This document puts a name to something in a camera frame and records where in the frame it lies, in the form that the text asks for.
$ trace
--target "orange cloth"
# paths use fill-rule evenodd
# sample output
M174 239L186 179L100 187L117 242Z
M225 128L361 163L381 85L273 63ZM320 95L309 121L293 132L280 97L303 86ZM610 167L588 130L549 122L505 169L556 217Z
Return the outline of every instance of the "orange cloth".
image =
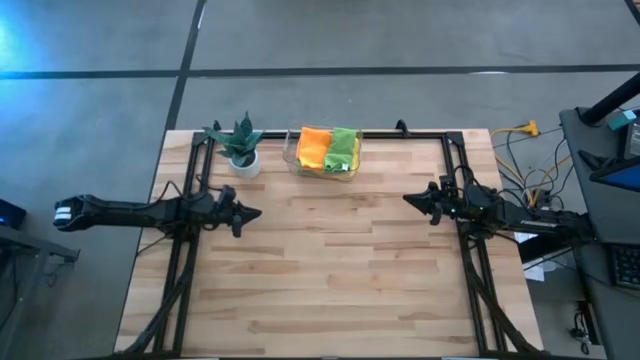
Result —
M310 169L322 169L324 156L329 150L330 143L330 131L303 127L296 152L300 165Z

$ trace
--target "succulent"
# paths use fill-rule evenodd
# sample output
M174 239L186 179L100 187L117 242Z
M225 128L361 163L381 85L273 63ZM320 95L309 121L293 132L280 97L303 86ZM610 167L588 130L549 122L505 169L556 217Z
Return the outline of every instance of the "succulent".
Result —
M242 122L235 122L233 134L224 134L210 127L203 129L209 137L224 146L224 150L219 150L218 154L231 159L234 165L246 167L255 160L255 149L262 140L262 131L253 131L248 111Z

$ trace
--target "black desk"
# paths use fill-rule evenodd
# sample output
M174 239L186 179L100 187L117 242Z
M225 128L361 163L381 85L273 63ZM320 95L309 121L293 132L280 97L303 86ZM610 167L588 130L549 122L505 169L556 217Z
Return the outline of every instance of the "black desk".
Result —
M560 121L582 189L589 217L600 240L640 243L640 193L618 189L589 180L591 170L578 150L594 155L615 156L618 140L608 127L584 125L575 110L560 113ZM584 272L611 284L606 254L601 245L576 250ZM592 279L586 280L600 337L608 359L637 359L640 353L640 299L625 295Z

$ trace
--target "potted plant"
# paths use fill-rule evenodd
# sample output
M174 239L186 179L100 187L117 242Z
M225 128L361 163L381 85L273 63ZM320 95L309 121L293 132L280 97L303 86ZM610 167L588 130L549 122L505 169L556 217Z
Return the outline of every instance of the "potted plant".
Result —
M219 150L218 154L229 159L229 164L238 177L252 179L258 176L260 158L256 145L262 140L262 131L253 131L248 111L240 124L235 122L233 134L224 134L210 127L205 127L204 131L224 146L224 150Z

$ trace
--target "desk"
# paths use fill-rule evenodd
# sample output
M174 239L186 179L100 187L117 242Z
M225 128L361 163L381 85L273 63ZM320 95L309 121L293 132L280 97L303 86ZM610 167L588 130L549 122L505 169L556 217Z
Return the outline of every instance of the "desk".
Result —
M154 198L167 181L183 182L192 135L167 133ZM464 139L478 180L500 186L488 131L465 130ZM292 175L282 147L259 145L262 172L253 180L213 159L211 185L234 186L263 215L240 239L225 226L201 234L182 356L476 355L454 222L430 226L401 198L446 172L440 142L365 140L350 183ZM145 230L140 246L160 236ZM500 304L541 348L517 247L501 238L487 246ZM116 350L157 310L170 247L161 242L136 260ZM491 337L486 309L483 316Z
M560 120L589 218L598 238L605 242L638 243L640 222L637 209L640 193L590 181L591 170L578 155L578 150L585 150L595 155L613 157L617 150L617 136L606 126L592 128L584 125L575 110L561 112ZM607 284L611 283L601 245L584 246L576 251L577 259L581 259L586 273ZM607 358L637 358L640 300L591 279L587 279L587 285Z

